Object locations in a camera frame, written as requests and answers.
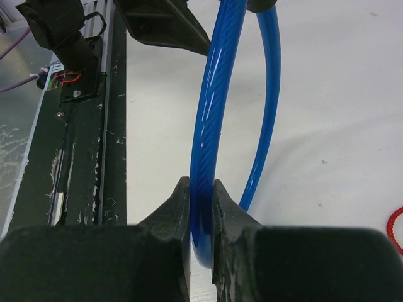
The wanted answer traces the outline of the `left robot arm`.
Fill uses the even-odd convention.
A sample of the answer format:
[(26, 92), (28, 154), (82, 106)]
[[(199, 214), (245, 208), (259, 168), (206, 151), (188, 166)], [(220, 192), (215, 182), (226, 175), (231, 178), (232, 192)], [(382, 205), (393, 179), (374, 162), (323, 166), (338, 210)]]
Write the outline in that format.
[[(130, 35), (144, 45), (178, 48), (207, 56), (202, 94), (226, 96), (246, 11), (266, 16), (274, 1), (221, 1), (213, 38), (188, 8), (186, 1), (115, 1)], [(101, 72), (103, 38), (84, 38), (81, 29), (99, 12), (84, 13), (80, 1), (25, 1), (17, 10), (27, 20), (37, 43), (53, 51), (72, 79), (61, 88), (59, 102), (103, 106), (106, 74)]]

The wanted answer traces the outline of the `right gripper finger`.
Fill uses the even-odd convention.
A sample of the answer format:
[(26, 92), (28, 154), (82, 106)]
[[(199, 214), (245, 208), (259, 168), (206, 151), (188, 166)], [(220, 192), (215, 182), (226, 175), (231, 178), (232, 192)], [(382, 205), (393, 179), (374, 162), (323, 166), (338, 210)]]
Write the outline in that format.
[(1, 300), (189, 301), (189, 179), (136, 225), (11, 232), (1, 242)]
[(401, 301), (402, 259), (376, 230), (264, 226), (217, 180), (212, 282), (219, 301)]

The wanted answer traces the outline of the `blue cable lock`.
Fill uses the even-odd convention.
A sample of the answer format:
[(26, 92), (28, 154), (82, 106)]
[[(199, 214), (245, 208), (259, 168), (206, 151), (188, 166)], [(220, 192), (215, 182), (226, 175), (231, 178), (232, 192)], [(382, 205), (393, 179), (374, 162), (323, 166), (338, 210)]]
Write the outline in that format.
[[(212, 196), (219, 141), (247, 1), (221, 1), (201, 85), (190, 164), (191, 234), (197, 261), (212, 263)], [(255, 13), (263, 41), (266, 96), (253, 166), (239, 202), (247, 211), (253, 201), (274, 130), (281, 80), (281, 43), (275, 5)]]

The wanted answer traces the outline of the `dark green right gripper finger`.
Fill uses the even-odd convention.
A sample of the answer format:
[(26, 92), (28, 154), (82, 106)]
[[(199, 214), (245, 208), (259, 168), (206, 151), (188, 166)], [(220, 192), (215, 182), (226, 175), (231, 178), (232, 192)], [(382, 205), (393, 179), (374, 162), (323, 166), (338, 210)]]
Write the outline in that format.
[(114, 4), (138, 42), (208, 55), (210, 39), (186, 1), (120, 0)]
[(248, 0), (247, 10), (252, 13), (262, 13), (271, 9), (277, 0)]

